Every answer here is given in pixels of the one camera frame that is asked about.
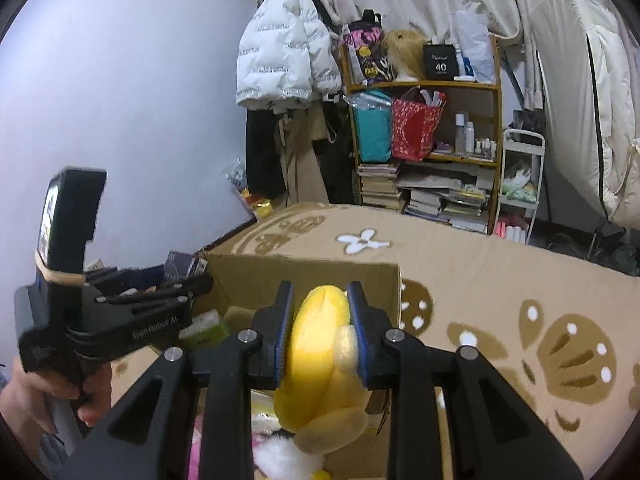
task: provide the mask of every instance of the jacket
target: jacket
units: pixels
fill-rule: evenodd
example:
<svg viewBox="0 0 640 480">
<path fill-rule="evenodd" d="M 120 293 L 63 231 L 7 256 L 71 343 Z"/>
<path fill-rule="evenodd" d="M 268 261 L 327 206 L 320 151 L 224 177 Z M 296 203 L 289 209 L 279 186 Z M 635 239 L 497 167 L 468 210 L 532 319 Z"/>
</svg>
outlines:
<svg viewBox="0 0 640 480">
<path fill-rule="evenodd" d="M 240 40 L 236 103 L 282 113 L 338 93 L 331 49 L 311 0 L 264 0 Z"/>
</svg>

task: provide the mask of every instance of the white flower print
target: white flower print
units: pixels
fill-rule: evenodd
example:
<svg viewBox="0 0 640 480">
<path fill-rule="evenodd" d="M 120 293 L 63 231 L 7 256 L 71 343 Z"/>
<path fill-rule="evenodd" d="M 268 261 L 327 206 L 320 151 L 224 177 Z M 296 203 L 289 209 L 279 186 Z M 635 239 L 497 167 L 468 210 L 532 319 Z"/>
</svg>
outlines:
<svg viewBox="0 0 640 480">
<path fill-rule="evenodd" d="M 364 249 L 381 249 L 389 247 L 391 242 L 377 242 L 372 238 L 376 235 L 375 229 L 364 229 L 359 236 L 357 235 L 340 235 L 336 238 L 337 241 L 347 244 L 344 248 L 344 253 L 351 256 L 352 254 L 358 254 Z"/>
</svg>

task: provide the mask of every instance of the blonde wig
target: blonde wig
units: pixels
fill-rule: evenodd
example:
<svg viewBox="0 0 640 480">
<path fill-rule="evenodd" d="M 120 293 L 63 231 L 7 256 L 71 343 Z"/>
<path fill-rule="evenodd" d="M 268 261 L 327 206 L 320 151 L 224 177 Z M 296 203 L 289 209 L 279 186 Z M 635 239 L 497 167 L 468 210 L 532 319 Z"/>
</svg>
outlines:
<svg viewBox="0 0 640 480">
<path fill-rule="evenodd" d="M 386 58 L 396 72 L 396 79 L 426 79 L 422 51 L 426 44 L 431 44 L 431 41 L 413 30 L 393 30 L 385 34 L 383 47 Z"/>
</svg>

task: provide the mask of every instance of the metal screw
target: metal screw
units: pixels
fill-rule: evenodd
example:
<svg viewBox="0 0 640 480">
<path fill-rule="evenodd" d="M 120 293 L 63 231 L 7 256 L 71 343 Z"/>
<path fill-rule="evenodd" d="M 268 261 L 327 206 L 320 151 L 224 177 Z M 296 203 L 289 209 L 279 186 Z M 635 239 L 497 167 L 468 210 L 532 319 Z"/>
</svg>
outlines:
<svg viewBox="0 0 640 480">
<path fill-rule="evenodd" d="M 242 330 L 238 333 L 238 339 L 243 343 L 251 343 L 252 341 L 255 341 L 257 337 L 258 333 L 255 330 L 251 330 L 250 328 Z"/>
<path fill-rule="evenodd" d="M 167 361 L 171 361 L 172 363 L 175 361 L 179 361 L 180 359 L 182 359 L 184 352 L 182 351 L 182 348 L 178 348 L 177 346 L 172 346 L 171 348 L 167 348 L 164 351 L 164 358 Z"/>
<path fill-rule="evenodd" d="M 399 328 L 390 328 L 386 331 L 385 337 L 392 343 L 399 343 L 404 339 L 404 332 Z"/>
<path fill-rule="evenodd" d="M 478 356 L 478 350 L 476 350 L 472 346 L 463 346 L 460 349 L 460 357 L 466 359 L 467 361 L 475 361 Z"/>
</svg>

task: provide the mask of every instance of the white utility cart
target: white utility cart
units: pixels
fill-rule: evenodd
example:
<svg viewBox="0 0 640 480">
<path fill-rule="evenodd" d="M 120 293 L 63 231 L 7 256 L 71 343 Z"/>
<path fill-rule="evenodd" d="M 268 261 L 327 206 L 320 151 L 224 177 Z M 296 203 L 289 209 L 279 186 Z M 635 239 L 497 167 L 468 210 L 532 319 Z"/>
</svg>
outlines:
<svg viewBox="0 0 640 480">
<path fill-rule="evenodd" d="M 533 224 L 536 221 L 536 214 L 538 207 L 540 206 L 540 190 L 542 189 L 542 171 L 545 166 L 545 151 L 546 143 L 545 137 L 534 132 L 528 132 L 527 130 L 514 130 L 507 128 L 503 132 L 502 139 L 502 163 L 500 168 L 500 191 L 498 194 L 498 211 L 496 213 L 496 220 L 500 218 L 500 210 L 503 205 L 514 206 L 527 211 L 526 216 L 530 214 L 530 218 L 526 218 L 529 221 L 529 229 L 527 230 L 527 241 L 531 238 L 531 232 L 533 231 Z M 525 200 L 514 200 L 504 195 L 502 184 L 504 182 L 504 171 L 507 159 L 507 153 L 516 152 L 523 153 L 531 156 L 531 179 L 536 184 L 536 201 L 526 202 Z"/>
</svg>

